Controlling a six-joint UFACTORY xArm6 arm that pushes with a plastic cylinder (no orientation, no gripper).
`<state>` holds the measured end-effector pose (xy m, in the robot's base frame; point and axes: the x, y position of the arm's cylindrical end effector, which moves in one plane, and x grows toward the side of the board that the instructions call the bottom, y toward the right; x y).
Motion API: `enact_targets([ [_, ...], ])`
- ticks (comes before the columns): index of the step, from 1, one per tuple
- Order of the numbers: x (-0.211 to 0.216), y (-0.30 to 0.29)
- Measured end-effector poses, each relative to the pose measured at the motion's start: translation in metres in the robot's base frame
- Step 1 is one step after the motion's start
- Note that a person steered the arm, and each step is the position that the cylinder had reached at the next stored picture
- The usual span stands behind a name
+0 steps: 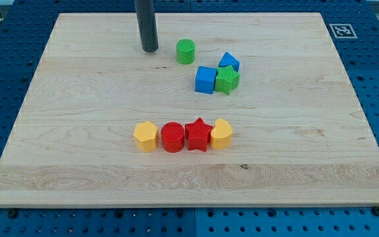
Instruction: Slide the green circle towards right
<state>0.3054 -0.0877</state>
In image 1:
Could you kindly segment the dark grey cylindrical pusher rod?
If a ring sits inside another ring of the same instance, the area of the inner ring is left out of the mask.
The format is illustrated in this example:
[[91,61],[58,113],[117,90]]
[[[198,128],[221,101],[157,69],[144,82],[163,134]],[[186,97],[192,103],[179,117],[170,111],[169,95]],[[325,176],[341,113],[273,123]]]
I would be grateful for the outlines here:
[[142,49],[153,53],[159,48],[153,0],[135,0]]

